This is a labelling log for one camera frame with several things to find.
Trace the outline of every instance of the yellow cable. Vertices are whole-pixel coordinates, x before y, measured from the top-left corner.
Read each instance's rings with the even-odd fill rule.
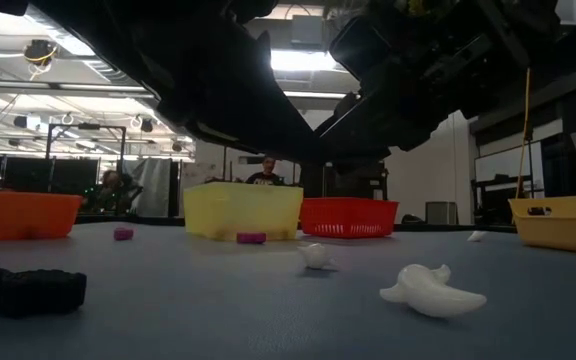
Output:
[[[519,199],[519,190],[523,188],[524,154],[526,151],[526,134],[528,133],[528,119],[530,115],[530,68],[526,70],[526,108],[524,110],[524,135],[521,138],[521,160],[519,161],[519,177],[517,179],[517,193],[515,199]]]
[[[49,57],[55,55],[56,52],[57,52],[57,47],[55,46],[55,48],[52,49],[52,51],[51,51],[50,54],[48,54],[48,55],[44,55],[44,56],[42,56],[42,57],[38,57],[38,58],[34,58],[34,59],[33,59],[33,58],[29,58],[29,57],[27,57],[27,56],[24,56],[24,57],[26,58],[26,60],[32,61],[32,62],[42,61],[42,60],[47,60]]]

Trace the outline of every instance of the yellow bin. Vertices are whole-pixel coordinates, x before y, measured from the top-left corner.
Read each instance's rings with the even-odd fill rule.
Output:
[[[576,196],[510,200],[527,245],[576,251]]]
[[[294,240],[303,189],[214,182],[184,190],[186,231],[236,241],[237,233],[266,233],[267,240]]]

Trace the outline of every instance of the table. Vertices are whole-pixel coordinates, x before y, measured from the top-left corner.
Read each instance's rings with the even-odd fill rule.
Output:
[[[115,242],[119,225],[0,242],[2,267],[80,271],[89,281],[76,313],[0,318],[0,359],[576,359],[576,254],[524,247],[516,235],[327,245],[339,270],[315,271],[304,269],[298,242],[218,243],[145,225]],[[379,289],[411,263],[448,264],[449,284],[488,303],[440,320],[382,300]]]

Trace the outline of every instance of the man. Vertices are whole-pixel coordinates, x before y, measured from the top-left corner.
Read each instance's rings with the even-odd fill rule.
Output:
[[[114,210],[118,206],[119,213],[123,214],[132,205],[129,192],[138,187],[130,175],[107,170],[102,176],[101,186],[86,190],[83,209],[97,213],[102,209]]]
[[[275,170],[275,159],[270,156],[265,156],[261,164],[264,167],[264,171],[252,174],[246,181],[246,184],[284,185],[283,180],[272,172]]]

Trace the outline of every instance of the plastic bin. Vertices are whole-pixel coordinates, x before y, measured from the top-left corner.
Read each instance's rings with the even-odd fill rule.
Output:
[[[237,233],[294,240],[303,190],[297,187],[210,183],[184,190],[186,231],[236,241]]]
[[[301,227],[309,235],[375,238],[392,234],[399,203],[357,198],[304,199]]]
[[[80,205],[80,196],[0,191],[0,240],[64,238]]]
[[[576,251],[576,196],[510,200],[510,207],[524,243]]]

